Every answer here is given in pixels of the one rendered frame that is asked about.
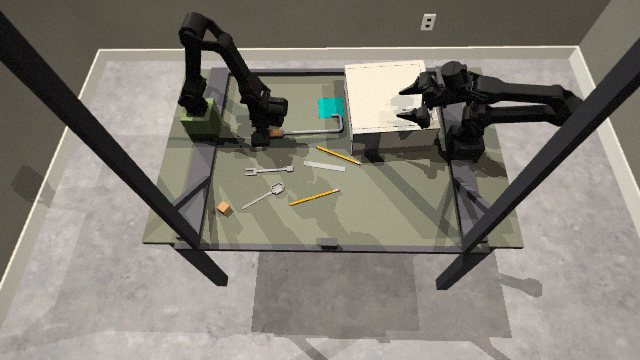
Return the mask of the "small orange cube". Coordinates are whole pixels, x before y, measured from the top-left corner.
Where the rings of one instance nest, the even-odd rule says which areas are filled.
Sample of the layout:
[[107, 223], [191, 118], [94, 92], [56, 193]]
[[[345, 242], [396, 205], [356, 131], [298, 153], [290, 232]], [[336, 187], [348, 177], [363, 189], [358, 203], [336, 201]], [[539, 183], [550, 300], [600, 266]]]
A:
[[218, 205], [217, 209], [218, 209], [218, 211], [219, 211], [219, 212], [221, 212], [223, 215], [225, 215], [225, 216], [226, 216], [226, 215], [230, 212], [231, 207], [230, 207], [227, 203], [225, 203], [224, 201], [222, 201], [222, 202]]

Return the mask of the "silver spoon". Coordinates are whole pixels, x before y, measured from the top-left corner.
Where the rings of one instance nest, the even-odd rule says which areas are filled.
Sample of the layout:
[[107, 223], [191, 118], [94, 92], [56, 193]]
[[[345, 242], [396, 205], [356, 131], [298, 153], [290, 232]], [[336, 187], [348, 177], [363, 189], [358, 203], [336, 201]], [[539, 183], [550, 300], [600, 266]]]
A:
[[[254, 203], [258, 202], [259, 200], [261, 200], [261, 199], [263, 199], [263, 198], [265, 198], [265, 197], [269, 196], [269, 195], [270, 195], [270, 194], [272, 194], [272, 193], [273, 193], [273, 194], [279, 194], [279, 193], [283, 192], [283, 190], [284, 190], [284, 189], [282, 189], [282, 188], [284, 188], [284, 185], [283, 185], [282, 183], [279, 183], [279, 184], [278, 184], [278, 183], [276, 183], [276, 184], [274, 184], [274, 185], [271, 187], [271, 191], [270, 191], [270, 192], [268, 192], [267, 194], [265, 194], [265, 195], [263, 195], [263, 196], [259, 197], [259, 198], [258, 198], [258, 199], [256, 199], [256, 200], [254, 200], [254, 201], [250, 202], [248, 205], [250, 206], [250, 205], [252, 205], [252, 204], [254, 204]], [[276, 192], [276, 193], [275, 193], [275, 192]]]

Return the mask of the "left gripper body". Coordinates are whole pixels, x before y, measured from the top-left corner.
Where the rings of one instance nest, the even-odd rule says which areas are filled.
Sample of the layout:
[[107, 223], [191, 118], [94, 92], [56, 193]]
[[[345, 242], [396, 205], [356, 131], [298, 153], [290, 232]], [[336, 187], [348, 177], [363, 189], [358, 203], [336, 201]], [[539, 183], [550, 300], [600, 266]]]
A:
[[[265, 128], [267, 119], [266, 111], [263, 115], [255, 117], [249, 113], [249, 119], [252, 120], [252, 127], [256, 127], [255, 132], [251, 135], [251, 144], [253, 147], [265, 147], [270, 145], [270, 135], [268, 129]], [[259, 128], [259, 129], [258, 129]]]

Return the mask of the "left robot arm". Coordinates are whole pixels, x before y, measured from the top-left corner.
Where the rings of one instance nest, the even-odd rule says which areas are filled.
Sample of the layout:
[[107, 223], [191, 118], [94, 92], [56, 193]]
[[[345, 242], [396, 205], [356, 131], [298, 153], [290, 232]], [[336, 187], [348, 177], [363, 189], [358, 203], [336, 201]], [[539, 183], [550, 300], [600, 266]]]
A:
[[[203, 40], [206, 29], [210, 30], [217, 41]], [[288, 100], [270, 97], [271, 90], [257, 75], [250, 72], [230, 34], [222, 31], [213, 20], [204, 15], [189, 12], [179, 30], [179, 38], [185, 47], [186, 80], [177, 103], [185, 107], [186, 116], [205, 116], [208, 102], [202, 96], [207, 86], [207, 78], [201, 76], [201, 50], [214, 51], [221, 55], [237, 80], [240, 103], [247, 104], [249, 113], [255, 117], [263, 115], [266, 111], [265, 128], [269, 128], [269, 125], [282, 127], [288, 111]]]

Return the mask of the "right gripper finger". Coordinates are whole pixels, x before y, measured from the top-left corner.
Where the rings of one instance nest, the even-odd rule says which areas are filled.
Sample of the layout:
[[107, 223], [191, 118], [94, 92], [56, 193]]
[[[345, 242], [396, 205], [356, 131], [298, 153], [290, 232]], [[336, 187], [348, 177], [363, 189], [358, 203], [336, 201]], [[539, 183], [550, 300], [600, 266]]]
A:
[[[402, 119], [409, 120], [409, 121], [412, 121], [412, 122], [414, 122], [414, 123], [417, 123], [417, 124], [418, 124], [418, 126], [420, 126], [420, 125], [419, 125], [419, 123], [418, 123], [418, 121], [417, 121], [417, 118], [416, 118], [416, 113], [417, 113], [417, 109], [416, 109], [416, 107], [415, 107], [412, 111], [399, 113], [399, 114], [396, 114], [396, 116], [397, 116], [398, 118], [402, 118]], [[415, 118], [416, 118], [416, 119], [415, 119]], [[416, 121], [417, 121], [417, 122], [416, 122]]]
[[417, 94], [422, 94], [422, 92], [420, 92], [419, 89], [418, 89], [418, 85], [419, 85], [419, 76], [417, 76], [417, 79], [415, 80], [415, 82], [413, 84], [411, 84], [407, 88], [401, 90], [399, 92], [399, 95], [417, 95]]

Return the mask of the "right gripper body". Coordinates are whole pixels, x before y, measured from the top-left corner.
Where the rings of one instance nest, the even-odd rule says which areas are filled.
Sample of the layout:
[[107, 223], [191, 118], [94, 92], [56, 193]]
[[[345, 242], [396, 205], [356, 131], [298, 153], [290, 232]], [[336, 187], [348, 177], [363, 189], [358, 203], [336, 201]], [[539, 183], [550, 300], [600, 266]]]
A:
[[[420, 72], [419, 78], [427, 74], [429, 74], [429, 72], [426, 72], [426, 71]], [[442, 88], [439, 88], [439, 92], [442, 92], [442, 96], [440, 96], [440, 98], [437, 98], [436, 100], [431, 102], [426, 102], [425, 100], [426, 98], [423, 96], [423, 93], [422, 93], [421, 107], [417, 109], [417, 113], [416, 113], [416, 118], [421, 129], [425, 129], [430, 126], [430, 114], [427, 108], [429, 108], [429, 111], [431, 111], [433, 110], [433, 107], [442, 106], [443, 108], [446, 108], [446, 105], [449, 105], [447, 100], [446, 87], [443, 86]], [[424, 104], [424, 101], [425, 101], [425, 104]], [[422, 107], [426, 107], [426, 108], [422, 108]]]

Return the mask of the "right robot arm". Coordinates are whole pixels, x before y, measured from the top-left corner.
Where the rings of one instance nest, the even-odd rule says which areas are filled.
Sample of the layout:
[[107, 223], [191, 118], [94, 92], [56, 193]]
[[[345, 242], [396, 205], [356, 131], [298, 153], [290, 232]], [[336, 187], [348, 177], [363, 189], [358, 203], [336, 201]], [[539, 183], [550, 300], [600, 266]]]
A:
[[[479, 145], [479, 137], [484, 135], [485, 127], [495, 123], [548, 122], [561, 127], [583, 102], [572, 91], [565, 90], [559, 84], [547, 86], [506, 83], [495, 77], [467, 71], [467, 65], [458, 61], [445, 63], [441, 74], [449, 105], [461, 102], [466, 102], [467, 105], [463, 108], [460, 129], [457, 129], [461, 145]], [[418, 89], [425, 96], [426, 102], [440, 98], [442, 92], [439, 92], [439, 88], [442, 87], [443, 84], [437, 84], [429, 74], [419, 78]], [[544, 105], [487, 105], [500, 101]]]

